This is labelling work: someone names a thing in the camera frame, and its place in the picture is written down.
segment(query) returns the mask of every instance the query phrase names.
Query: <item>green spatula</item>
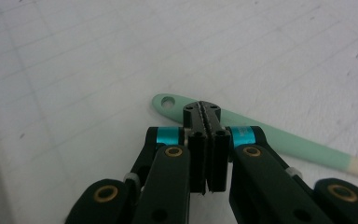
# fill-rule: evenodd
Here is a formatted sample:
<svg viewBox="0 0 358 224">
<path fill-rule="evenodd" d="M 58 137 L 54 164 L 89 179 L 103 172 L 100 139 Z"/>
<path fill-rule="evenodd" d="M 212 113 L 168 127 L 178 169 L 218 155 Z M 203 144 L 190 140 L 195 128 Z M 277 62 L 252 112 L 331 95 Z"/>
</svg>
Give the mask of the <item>green spatula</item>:
<svg viewBox="0 0 358 224">
<path fill-rule="evenodd" d="M 156 95 L 152 105 L 161 115 L 182 123 L 183 107 L 196 101 L 184 96 L 164 93 Z M 223 108 L 220 123 L 223 126 L 259 126 L 266 134 L 268 143 L 278 152 L 358 175 L 358 158 L 331 147 L 322 146 Z"/>
</svg>

